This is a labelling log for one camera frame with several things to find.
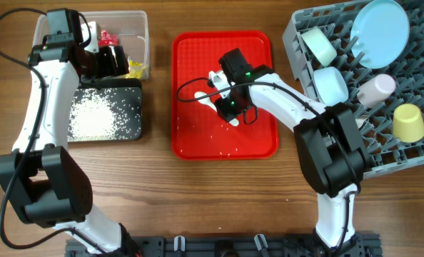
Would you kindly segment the red strawberry candy wrapper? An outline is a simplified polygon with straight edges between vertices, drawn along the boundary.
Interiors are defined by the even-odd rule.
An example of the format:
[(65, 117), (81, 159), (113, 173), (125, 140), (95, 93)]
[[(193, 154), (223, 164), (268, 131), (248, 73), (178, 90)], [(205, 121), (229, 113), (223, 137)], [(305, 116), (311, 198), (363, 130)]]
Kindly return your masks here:
[(101, 37), (98, 41), (99, 46), (118, 46), (119, 39), (116, 34), (110, 34), (106, 30), (101, 31)]

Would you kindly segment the yellow foil wrapper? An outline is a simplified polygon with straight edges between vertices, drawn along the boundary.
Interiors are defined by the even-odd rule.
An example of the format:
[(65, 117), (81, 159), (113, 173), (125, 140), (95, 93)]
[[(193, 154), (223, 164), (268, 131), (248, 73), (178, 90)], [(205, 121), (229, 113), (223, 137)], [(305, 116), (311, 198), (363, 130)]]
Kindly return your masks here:
[(147, 66), (142, 63), (128, 59), (128, 73), (124, 75), (125, 79), (141, 79)]

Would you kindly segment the mint green bowl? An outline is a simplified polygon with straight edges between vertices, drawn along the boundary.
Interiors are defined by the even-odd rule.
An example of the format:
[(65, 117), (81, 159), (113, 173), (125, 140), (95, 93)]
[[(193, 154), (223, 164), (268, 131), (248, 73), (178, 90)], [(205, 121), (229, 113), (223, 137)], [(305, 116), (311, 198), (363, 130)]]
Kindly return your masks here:
[(332, 43), (318, 27), (302, 33), (301, 38), (322, 66), (329, 66), (337, 56)]

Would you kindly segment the light blue small bowl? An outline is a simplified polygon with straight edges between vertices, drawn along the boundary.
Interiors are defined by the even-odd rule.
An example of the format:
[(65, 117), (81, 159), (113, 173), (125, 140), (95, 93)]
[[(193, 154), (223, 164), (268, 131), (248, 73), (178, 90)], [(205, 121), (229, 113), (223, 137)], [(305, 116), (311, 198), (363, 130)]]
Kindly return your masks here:
[(315, 70), (313, 81), (319, 99), (327, 106), (334, 106), (348, 100), (349, 93), (346, 82), (335, 67)]

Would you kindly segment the white plastic cup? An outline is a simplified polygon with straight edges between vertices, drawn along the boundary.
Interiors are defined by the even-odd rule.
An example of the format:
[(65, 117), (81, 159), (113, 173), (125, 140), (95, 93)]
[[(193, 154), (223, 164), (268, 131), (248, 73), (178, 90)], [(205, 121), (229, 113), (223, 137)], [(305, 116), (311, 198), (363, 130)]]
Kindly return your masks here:
[(396, 89), (395, 79), (387, 74), (379, 74), (358, 88), (358, 101), (367, 108), (384, 102)]

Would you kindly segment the light blue plate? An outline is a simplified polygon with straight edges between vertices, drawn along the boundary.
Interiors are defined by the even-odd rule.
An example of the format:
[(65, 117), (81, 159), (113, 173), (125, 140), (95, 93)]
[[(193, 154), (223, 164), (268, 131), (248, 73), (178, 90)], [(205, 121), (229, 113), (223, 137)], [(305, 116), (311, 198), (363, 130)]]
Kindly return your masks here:
[(410, 22), (403, 7), (394, 0), (366, 4), (353, 21), (350, 37), (357, 39), (352, 54), (368, 69), (391, 64), (403, 52), (410, 34)]

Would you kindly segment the yellow plastic cup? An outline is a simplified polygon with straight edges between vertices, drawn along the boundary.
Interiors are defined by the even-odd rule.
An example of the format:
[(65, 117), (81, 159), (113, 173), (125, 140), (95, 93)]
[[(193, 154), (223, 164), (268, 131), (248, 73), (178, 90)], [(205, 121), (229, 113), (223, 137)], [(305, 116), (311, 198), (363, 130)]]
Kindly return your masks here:
[(424, 120), (418, 106), (401, 104), (395, 109), (393, 135), (405, 143), (414, 143), (424, 137)]

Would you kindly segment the white plastic fork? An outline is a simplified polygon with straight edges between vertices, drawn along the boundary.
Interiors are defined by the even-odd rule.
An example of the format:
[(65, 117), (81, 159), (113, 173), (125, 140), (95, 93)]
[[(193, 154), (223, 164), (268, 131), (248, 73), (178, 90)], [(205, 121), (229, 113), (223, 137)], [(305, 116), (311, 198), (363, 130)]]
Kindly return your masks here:
[(358, 118), (355, 119), (356, 125), (359, 129), (361, 129), (365, 123), (367, 122), (367, 120), (370, 118), (369, 115), (361, 115)]

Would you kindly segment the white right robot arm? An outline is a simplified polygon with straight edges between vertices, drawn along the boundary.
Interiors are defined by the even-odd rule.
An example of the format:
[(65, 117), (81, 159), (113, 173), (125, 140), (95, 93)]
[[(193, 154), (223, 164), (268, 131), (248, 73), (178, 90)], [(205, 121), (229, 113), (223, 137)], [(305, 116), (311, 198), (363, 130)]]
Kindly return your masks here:
[(355, 235), (353, 202), (370, 162), (352, 111), (304, 96), (272, 68), (252, 67), (240, 49), (218, 62), (221, 69), (208, 82), (220, 95), (214, 102), (218, 115), (231, 121), (262, 109), (294, 133), (301, 171), (318, 194), (316, 236), (330, 255), (342, 254)]

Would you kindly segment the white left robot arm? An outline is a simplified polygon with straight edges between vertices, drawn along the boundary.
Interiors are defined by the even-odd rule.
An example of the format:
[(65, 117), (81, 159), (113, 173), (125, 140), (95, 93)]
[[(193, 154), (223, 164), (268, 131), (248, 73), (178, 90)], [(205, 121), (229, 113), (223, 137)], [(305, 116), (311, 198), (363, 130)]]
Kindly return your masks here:
[(125, 227), (94, 205), (91, 182), (68, 150), (76, 90), (127, 74), (125, 54), (99, 46), (99, 30), (78, 11), (45, 15), (49, 33), (24, 63), (32, 75), (24, 125), (11, 153), (0, 155), (0, 219), (11, 206), (22, 223), (47, 228), (51, 236), (67, 233), (92, 256), (141, 256)]

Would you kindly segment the grey dishwasher rack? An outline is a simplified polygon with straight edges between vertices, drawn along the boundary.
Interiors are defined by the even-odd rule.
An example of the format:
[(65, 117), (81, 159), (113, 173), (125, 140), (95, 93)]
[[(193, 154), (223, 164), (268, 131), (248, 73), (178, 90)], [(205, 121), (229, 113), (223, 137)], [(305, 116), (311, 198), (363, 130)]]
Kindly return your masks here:
[[(410, 22), (408, 44), (393, 63), (380, 69), (360, 65), (363, 57), (356, 58), (352, 53), (352, 48), (358, 43), (350, 35), (353, 20), (367, 1), (349, 1), (295, 11), (283, 33), (293, 75), (300, 81), (304, 94), (315, 101), (319, 96), (313, 82), (313, 72), (322, 66), (301, 35), (317, 27), (337, 51), (332, 65), (341, 72), (347, 83), (349, 99), (346, 104), (355, 117), (366, 118), (359, 127), (372, 165), (365, 173), (366, 178), (424, 164), (424, 137), (415, 143), (404, 143), (392, 134), (393, 113), (401, 104), (416, 105), (424, 120), (424, 1), (400, 1), (399, 4)], [(358, 88), (378, 74), (392, 76), (397, 88), (383, 103), (368, 109), (357, 99)]]

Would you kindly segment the red plastic tray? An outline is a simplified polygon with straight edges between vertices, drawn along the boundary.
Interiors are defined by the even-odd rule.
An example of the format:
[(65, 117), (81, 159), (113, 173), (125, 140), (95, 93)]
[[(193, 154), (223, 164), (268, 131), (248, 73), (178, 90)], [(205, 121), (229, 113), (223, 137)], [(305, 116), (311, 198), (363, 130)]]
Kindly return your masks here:
[(273, 63), (271, 42), (261, 31), (186, 32), (173, 41), (171, 146), (183, 160), (268, 158), (278, 149), (278, 122), (269, 113), (249, 111), (233, 126), (192, 100), (199, 91), (216, 100), (205, 79), (235, 48), (252, 66)]

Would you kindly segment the clear plastic bin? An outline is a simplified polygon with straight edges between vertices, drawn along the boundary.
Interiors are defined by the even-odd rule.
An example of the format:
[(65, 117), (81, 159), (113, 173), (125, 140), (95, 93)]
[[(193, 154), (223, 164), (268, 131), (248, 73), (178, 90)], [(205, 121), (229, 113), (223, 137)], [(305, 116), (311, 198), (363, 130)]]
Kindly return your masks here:
[[(149, 34), (148, 17), (145, 11), (95, 11), (80, 12), (92, 29), (101, 33), (106, 30), (116, 34), (119, 46), (123, 47), (127, 60), (131, 59), (147, 66), (141, 79), (148, 78)], [(42, 42), (49, 33), (46, 14), (39, 17), (34, 34), (33, 47)]]

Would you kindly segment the black tray with rice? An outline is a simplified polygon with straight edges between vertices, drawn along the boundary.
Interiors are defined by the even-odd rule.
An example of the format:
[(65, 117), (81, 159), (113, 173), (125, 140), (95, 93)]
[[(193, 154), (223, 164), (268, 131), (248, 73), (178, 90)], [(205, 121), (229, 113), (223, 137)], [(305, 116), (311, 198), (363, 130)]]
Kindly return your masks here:
[(143, 91), (139, 79), (109, 79), (76, 90), (68, 142), (130, 141), (142, 137)]

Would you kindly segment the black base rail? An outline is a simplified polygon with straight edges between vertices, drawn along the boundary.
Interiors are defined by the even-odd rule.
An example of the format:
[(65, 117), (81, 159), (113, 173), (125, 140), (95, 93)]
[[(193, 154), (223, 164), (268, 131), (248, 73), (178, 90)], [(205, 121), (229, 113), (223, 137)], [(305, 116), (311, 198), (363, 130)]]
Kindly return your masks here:
[[(333, 256), (313, 234), (292, 234), (284, 237), (253, 238), (175, 238), (133, 237), (148, 257), (175, 256)], [(64, 256), (97, 256), (75, 240), (66, 242)], [(344, 243), (339, 256), (382, 257), (380, 235), (356, 233)]]

